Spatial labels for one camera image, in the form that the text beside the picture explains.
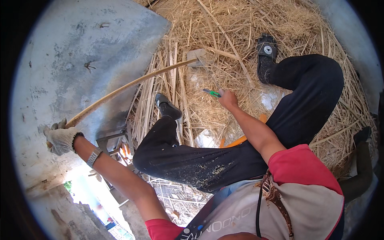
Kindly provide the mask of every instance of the tree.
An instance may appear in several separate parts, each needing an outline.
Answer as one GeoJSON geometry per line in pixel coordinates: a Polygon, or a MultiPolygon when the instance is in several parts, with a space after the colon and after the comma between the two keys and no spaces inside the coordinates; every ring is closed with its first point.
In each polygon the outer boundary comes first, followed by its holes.
{"type": "Polygon", "coordinates": [[[72,181],[65,182],[64,183],[64,187],[65,187],[66,190],[68,190],[70,192],[70,194],[72,194],[72,190],[71,190],[71,188],[72,188],[72,181]]]}

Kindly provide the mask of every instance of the knit glove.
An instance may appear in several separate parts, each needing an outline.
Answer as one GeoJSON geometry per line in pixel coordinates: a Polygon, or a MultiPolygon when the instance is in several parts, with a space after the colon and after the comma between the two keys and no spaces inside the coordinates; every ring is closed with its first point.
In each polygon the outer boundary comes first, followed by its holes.
{"type": "Polygon", "coordinates": [[[73,147],[73,140],[78,135],[84,136],[84,134],[75,127],[65,129],[65,124],[67,124],[66,118],[59,123],[54,123],[51,128],[45,126],[43,132],[47,137],[47,143],[50,142],[52,144],[47,144],[48,151],[58,156],[70,151],[76,153],[73,147]]]}

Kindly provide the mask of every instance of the red sleeve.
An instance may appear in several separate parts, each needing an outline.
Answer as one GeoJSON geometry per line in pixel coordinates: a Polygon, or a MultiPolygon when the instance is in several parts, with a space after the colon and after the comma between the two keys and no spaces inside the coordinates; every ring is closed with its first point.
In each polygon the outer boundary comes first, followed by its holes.
{"type": "Polygon", "coordinates": [[[152,240],[174,240],[184,229],[165,219],[151,219],[145,225],[152,240]]]}
{"type": "Polygon", "coordinates": [[[307,144],[276,152],[269,159],[268,166],[273,181],[278,185],[320,185],[343,195],[336,178],[307,144]]]}

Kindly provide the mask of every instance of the green utility knife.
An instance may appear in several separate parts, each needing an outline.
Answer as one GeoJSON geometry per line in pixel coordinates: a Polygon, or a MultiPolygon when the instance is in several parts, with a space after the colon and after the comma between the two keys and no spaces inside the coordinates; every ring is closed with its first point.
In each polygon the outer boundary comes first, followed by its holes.
{"type": "Polygon", "coordinates": [[[218,94],[217,92],[211,91],[211,90],[209,90],[207,88],[204,88],[203,91],[206,92],[206,93],[209,93],[209,94],[211,94],[211,95],[213,95],[215,97],[221,98],[220,94],[218,94]]]}

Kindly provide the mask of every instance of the wristwatch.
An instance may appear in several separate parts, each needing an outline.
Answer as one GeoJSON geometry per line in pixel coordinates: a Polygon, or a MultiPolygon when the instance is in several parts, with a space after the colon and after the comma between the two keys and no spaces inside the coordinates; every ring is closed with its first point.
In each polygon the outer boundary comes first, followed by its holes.
{"type": "Polygon", "coordinates": [[[88,160],[87,160],[87,164],[88,166],[90,166],[91,168],[93,168],[93,164],[94,162],[96,161],[96,158],[102,153],[103,151],[97,147],[95,148],[95,150],[93,150],[93,152],[91,153],[91,155],[89,156],[88,160]]]}

